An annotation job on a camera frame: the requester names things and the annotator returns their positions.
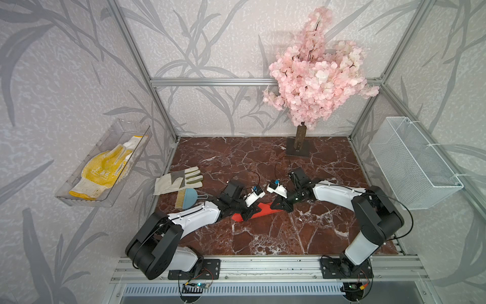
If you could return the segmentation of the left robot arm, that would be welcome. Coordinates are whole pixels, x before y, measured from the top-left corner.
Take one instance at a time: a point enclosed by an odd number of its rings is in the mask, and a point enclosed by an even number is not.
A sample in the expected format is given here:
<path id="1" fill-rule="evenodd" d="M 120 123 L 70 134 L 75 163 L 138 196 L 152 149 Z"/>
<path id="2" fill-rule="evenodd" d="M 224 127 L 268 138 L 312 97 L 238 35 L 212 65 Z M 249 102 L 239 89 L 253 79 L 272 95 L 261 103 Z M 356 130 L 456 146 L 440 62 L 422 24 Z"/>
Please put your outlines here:
<path id="1" fill-rule="evenodd" d="M 181 239 L 235 214 L 248 220 L 260 212 L 256 202 L 265 195 L 265 191 L 261 186 L 254 186 L 249 194 L 244 195 L 244 190 L 241 182 L 231 180 L 219 196 L 209 196 L 200 205 L 175 214 L 154 212 L 125 249 L 132 266 L 149 280 L 156 279 L 164 271 L 192 277 L 200 275 L 204 257 L 192 248 L 181 247 Z"/>

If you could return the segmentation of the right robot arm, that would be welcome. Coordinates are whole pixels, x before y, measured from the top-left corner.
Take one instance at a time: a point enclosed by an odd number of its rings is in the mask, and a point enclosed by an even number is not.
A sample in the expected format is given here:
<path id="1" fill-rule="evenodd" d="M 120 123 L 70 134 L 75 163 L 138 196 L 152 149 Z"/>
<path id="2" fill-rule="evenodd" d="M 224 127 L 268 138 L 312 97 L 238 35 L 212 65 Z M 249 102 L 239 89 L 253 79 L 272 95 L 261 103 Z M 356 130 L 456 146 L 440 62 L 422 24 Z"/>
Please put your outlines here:
<path id="1" fill-rule="evenodd" d="M 270 181 L 265 191 L 254 186 L 245 197 L 240 217 L 249 220 L 277 211 L 291 213 L 295 204 L 307 200 L 326 201 L 354 212 L 360 232 L 337 261 L 346 276 L 363 266 L 404 225 L 393 199 L 378 186 L 351 188 L 330 181 L 312 180 L 301 167 L 290 171 L 289 178 L 294 185 L 292 191 L 278 180 Z"/>

